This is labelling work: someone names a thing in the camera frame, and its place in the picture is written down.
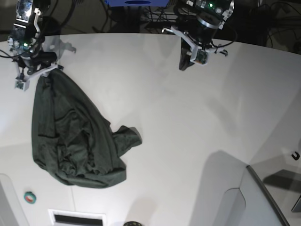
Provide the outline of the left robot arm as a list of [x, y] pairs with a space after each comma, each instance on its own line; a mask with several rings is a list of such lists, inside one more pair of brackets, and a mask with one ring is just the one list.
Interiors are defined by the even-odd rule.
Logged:
[[228, 56], [227, 44], [214, 44], [213, 38], [222, 30], [234, 11], [233, 0], [182, 0], [174, 5], [176, 22], [164, 27], [162, 32], [181, 38], [179, 70], [185, 71], [193, 65], [205, 66], [211, 54]]

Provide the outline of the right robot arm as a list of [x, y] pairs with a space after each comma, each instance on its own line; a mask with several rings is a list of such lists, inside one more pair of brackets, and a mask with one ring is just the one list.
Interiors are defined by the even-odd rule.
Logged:
[[47, 76], [56, 69], [58, 56], [54, 51], [45, 51], [43, 43], [49, 21], [44, 19], [49, 10], [49, 0], [19, 0], [16, 5], [16, 20], [8, 36], [11, 58], [17, 67], [17, 82], [25, 82], [24, 69], [29, 76]]

